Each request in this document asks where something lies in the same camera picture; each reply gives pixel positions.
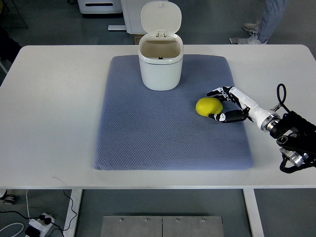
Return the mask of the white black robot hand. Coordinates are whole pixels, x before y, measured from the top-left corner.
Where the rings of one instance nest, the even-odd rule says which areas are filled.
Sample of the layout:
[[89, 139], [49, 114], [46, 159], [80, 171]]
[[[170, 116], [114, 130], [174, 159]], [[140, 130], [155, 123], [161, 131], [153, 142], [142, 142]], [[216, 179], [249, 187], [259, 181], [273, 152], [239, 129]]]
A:
[[279, 121], [280, 116], [259, 106], [248, 94], [234, 86], [222, 86], [207, 93], [208, 97], [216, 98], [220, 102], [232, 102], [239, 106], [238, 110], [209, 114], [208, 116], [222, 123], [239, 122], [249, 119], [257, 124], [262, 131], [268, 130], [268, 125]]

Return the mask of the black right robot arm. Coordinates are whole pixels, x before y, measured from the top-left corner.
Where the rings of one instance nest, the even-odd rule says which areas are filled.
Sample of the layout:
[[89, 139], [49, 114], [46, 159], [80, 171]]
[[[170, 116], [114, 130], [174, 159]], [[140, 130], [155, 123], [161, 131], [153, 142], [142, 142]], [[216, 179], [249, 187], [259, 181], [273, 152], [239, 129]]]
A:
[[283, 117], [273, 116], [265, 129], [280, 146], [282, 162], [279, 169], [287, 174], [316, 166], [316, 126], [285, 106], [286, 87], [280, 83], [276, 89], [278, 104], [274, 112], [283, 107]]

